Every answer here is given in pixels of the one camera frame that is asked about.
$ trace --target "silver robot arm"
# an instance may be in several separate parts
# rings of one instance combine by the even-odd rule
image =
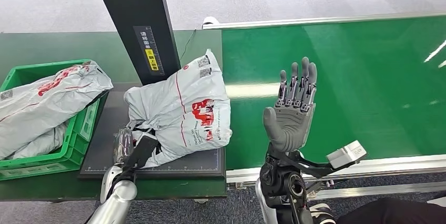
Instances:
[[[135,199],[135,170],[142,167],[158,145],[156,137],[143,137],[137,147],[128,128],[121,129],[115,139],[113,160],[102,179],[101,205],[86,224],[125,224],[131,201]]]
[[[307,193],[320,189],[320,182],[307,186],[302,173],[322,178],[363,159],[367,152],[358,141],[327,155],[328,163],[318,164],[303,158],[302,148],[310,131],[316,104],[317,70],[304,57],[299,79],[298,64],[291,65],[291,80],[280,72],[278,99],[263,111],[263,125],[269,138],[265,164],[260,170],[256,193],[266,224],[313,224]],[[323,223],[335,223],[334,219]]]

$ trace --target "qr code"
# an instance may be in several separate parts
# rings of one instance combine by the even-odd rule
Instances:
[[[212,68],[207,68],[207,69],[203,69],[200,70],[200,78],[206,77],[208,75],[210,75],[212,72]]]
[[[210,65],[209,57],[208,55],[205,55],[202,59],[198,61],[198,68]]]
[[[0,93],[0,100],[6,100],[13,97],[13,91],[8,90]]]

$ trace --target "white plastic bag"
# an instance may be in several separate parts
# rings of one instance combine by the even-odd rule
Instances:
[[[161,143],[161,152],[154,151],[145,167],[223,147],[232,135],[225,83],[209,49],[166,81],[129,89],[124,100],[130,120],[145,120],[138,128],[154,129]],[[139,138],[141,133],[136,131],[134,136]]]
[[[23,146],[16,151],[11,159],[36,157],[44,154],[48,154],[51,151],[59,148],[64,143],[65,132],[67,131],[67,125],[65,123],[50,129],[46,133],[43,133],[29,144]]]
[[[113,88],[94,61],[74,65],[0,93],[0,160],[85,108]]]

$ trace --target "green plastic crate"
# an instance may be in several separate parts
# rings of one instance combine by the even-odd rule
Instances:
[[[82,64],[89,59],[14,67],[0,87],[5,91],[56,74],[59,70]],[[93,134],[98,110],[106,96],[73,116],[68,123],[62,146],[50,154],[0,161],[0,181],[78,170]]]

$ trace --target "table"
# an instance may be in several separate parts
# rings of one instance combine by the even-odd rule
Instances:
[[[305,157],[326,161],[354,140],[368,152],[368,160],[328,178],[446,171],[445,28],[439,14],[206,26],[222,31],[225,83],[238,90],[228,182],[258,178],[267,145],[263,108],[275,102],[279,71],[303,56],[318,67]]]
[[[268,142],[262,111],[274,104],[279,71],[303,56],[317,64],[319,73],[305,157],[324,161],[326,154],[356,139],[369,153],[368,160],[330,178],[446,171],[446,67],[439,67],[446,60],[441,50],[446,16],[208,25],[191,34],[175,32],[180,57],[190,38],[182,63],[206,47],[224,57],[234,132],[226,147],[228,183],[242,187],[258,178]],[[113,32],[0,34],[0,47],[7,58],[0,78],[15,65],[91,58],[114,82],[138,79]],[[97,181],[78,181],[75,175],[3,181],[0,200],[97,198]],[[34,191],[24,191],[27,187]],[[143,188],[140,198],[226,193],[222,180],[139,181],[138,188]]]
[[[211,48],[221,64],[219,30],[176,31],[181,63]],[[115,32],[0,34],[0,79],[17,65],[90,58],[98,62],[114,83],[139,82],[138,75]],[[98,199],[100,180],[78,180],[78,171],[0,181],[0,200]],[[136,181],[137,199],[208,198],[226,196],[224,179],[172,179]]]

